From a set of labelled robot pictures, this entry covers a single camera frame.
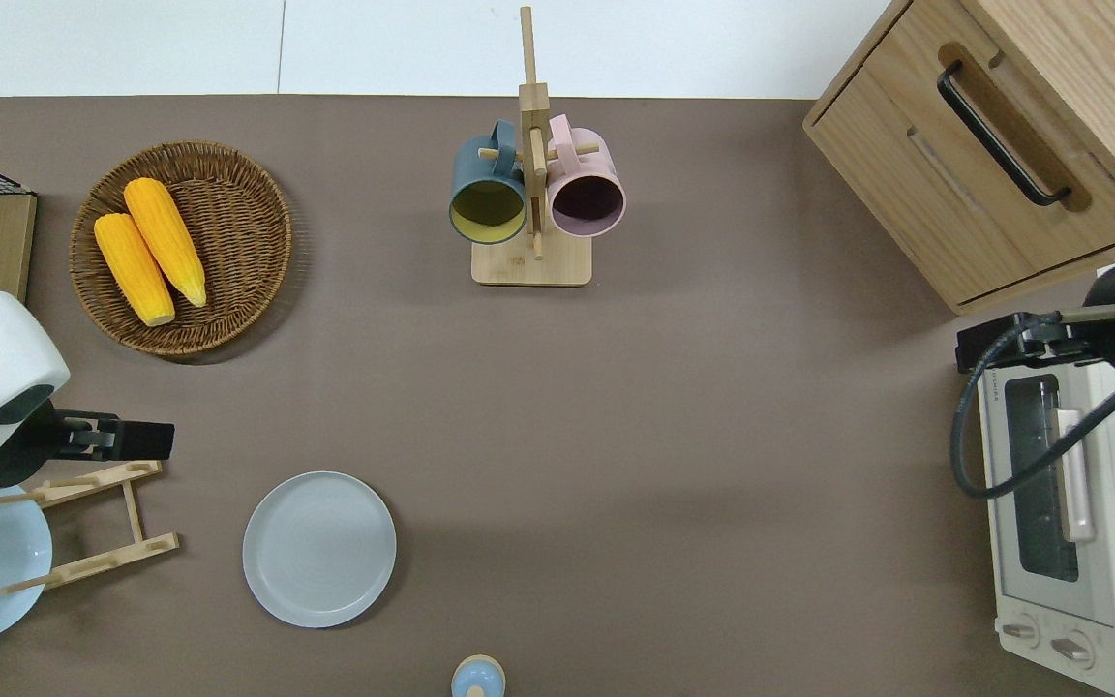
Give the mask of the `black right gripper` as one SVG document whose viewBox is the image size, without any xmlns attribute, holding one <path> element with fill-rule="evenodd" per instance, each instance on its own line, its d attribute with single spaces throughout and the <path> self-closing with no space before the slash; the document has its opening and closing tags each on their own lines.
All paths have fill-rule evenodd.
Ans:
<svg viewBox="0 0 1115 697">
<path fill-rule="evenodd" d="M 1101 362 L 1090 343 L 1072 336 L 1064 323 L 1044 323 L 1040 314 L 1017 312 L 957 332 L 956 366 L 963 375 L 983 362 L 986 369 L 1045 369 L 1058 365 Z"/>
</svg>

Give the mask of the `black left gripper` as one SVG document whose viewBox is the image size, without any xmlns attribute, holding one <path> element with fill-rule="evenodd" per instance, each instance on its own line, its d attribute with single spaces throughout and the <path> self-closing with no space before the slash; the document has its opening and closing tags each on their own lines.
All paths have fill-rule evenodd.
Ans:
<svg viewBox="0 0 1115 697">
<path fill-rule="evenodd" d="M 164 462 L 169 459 L 174 425 L 133 422 L 114 413 L 58 410 L 54 459 L 68 462 Z"/>
</svg>

